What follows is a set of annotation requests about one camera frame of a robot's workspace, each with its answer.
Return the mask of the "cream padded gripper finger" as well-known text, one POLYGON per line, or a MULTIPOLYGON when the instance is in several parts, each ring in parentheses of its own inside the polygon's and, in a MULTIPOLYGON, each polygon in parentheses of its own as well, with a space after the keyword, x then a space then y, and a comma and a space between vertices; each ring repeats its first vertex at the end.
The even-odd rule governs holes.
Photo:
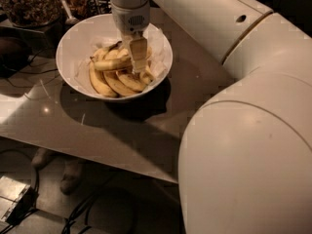
POLYGON ((124 34, 122 41, 131 57, 133 73, 140 73, 147 65, 147 39, 139 33, 124 34))

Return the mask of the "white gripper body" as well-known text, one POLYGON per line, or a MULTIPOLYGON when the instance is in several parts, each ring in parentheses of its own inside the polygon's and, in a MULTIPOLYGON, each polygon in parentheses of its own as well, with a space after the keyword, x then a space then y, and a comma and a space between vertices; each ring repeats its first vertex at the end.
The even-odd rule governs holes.
POLYGON ((124 35, 141 34, 150 23, 148 0, 112 0, 111 7, 116 27, 124 35))

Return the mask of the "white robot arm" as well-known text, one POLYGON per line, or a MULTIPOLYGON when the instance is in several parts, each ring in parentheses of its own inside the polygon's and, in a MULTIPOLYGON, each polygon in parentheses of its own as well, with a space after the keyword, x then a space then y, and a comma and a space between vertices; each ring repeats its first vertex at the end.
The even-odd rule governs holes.
POLYGON ((186 234, 312 234, 312 38, 256 0, 111 0, 119 29, 149 2, 234 78, 181 140, 186 234))

